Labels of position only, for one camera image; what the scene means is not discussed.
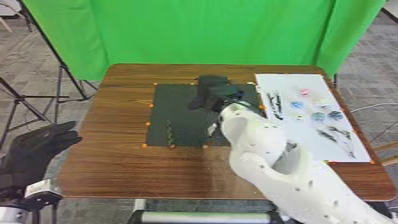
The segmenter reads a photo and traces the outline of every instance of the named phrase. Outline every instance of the white wall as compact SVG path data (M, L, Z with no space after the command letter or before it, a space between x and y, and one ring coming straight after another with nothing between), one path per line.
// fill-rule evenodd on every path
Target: white wall
M388 9L390 13L398 18L398 0L390 0L386 2L384 8Z
M0 2L4 2L6 4L11 5L11 7L15 8L15 10L20 12L22 11L22 6L16 0L0 0ZM13 16L16 13L15 11L9 9L9 7L0 5L0 16Z

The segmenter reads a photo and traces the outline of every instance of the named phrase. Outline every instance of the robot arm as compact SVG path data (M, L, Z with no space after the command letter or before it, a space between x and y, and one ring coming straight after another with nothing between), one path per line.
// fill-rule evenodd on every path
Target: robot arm
M356 196L329 165L313 160L301 144L288 144L283 128L251 110L242 96L226 77L199 77L189 109L221 112L235 173L302 223L393 224Z

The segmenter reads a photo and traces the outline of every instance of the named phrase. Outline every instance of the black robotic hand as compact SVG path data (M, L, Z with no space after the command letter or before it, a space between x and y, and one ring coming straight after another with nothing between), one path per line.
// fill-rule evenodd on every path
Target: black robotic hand
M0 161L0 198L16 196L43 180L54 157L82 141L75 125L75 121L50 125L16 137Z
M198 82L198 96L189 104L189 109L203 108L221 112L226 105L242 99L244 91L231 85L228 77L201 75Z

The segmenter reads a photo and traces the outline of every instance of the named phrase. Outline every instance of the paper sheet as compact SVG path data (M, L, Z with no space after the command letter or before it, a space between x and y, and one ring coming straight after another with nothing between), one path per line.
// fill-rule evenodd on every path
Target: paper sheet
M327 116L333 111L342 112L342 108L322 75L256 74L256 79L267 116L285 127L288 140L302 145L317 160L370 162L368 151L345 114L338 121ZM310 90L306 97L301 94L302 89ZM281 97L283 120L274 114L267 94ZM295 101L304 103L302 109L292 106ZM315 121L315 112L326 114L324 122Z

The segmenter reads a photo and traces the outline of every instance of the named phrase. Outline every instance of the green backdrop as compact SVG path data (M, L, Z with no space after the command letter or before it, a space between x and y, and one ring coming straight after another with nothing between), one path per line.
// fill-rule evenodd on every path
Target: green backdrop
M333 76L384 0L25 0L80 79L116 63L318 65Z

